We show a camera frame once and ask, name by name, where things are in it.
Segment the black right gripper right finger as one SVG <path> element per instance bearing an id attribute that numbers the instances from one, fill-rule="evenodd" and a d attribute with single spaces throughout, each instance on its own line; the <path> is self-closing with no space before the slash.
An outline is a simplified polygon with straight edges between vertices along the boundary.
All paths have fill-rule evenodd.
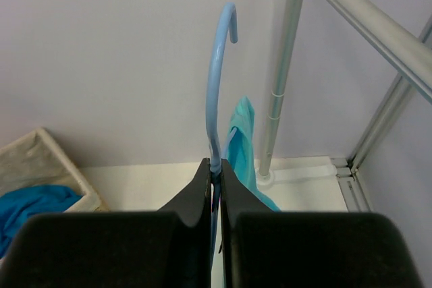
<path id="1" fill-rule="evenodd" d="M 275 212 L 222 162 L 227 287 L 422 287 L 399 229 L 373 212 Z"/>

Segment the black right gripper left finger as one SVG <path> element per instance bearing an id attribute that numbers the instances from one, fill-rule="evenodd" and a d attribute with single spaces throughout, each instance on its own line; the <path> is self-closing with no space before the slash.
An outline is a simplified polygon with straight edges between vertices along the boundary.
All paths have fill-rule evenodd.
<path id="1" fill-rule="evenodd" d="M 3 261 L 4 287 L 210 287 L 211 173 L 156 211 L 31 217 Z"/>

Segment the light blue t shirt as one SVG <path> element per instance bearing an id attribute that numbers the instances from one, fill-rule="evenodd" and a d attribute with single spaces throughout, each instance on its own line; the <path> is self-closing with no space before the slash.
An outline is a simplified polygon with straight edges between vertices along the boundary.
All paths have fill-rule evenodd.
<path id="1" fill-rule="evenodd" d="M 279 212 L 280 209 L 262 193 L 257 186 L 254 167 L 254 108 L 247 96 L 243 96 L 232 113 L 222 158 L 231 165 L 239 182 L 254 194 L 266 207 Z"/>

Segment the light blue wire hanger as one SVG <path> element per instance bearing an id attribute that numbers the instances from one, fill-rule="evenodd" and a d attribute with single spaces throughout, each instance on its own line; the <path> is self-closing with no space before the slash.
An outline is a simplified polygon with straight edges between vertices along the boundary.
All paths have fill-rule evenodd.
<path id="1" fill-rule="evenodd" d="M 227 39 L 230 39 L 233 44 L 238 41 L 236 6 L 231 2 L 224 5 L 219 17 L 209 64 L 205 102 L 205 123 L 211 153 L 210 172 L 211 183 L 213 185 L 211 203 L 211 258 L 214 258 L 215 255 L 219 199 L 221 196 L 222 154 L 217 131 L 217 118 L 221 72 Z"/>

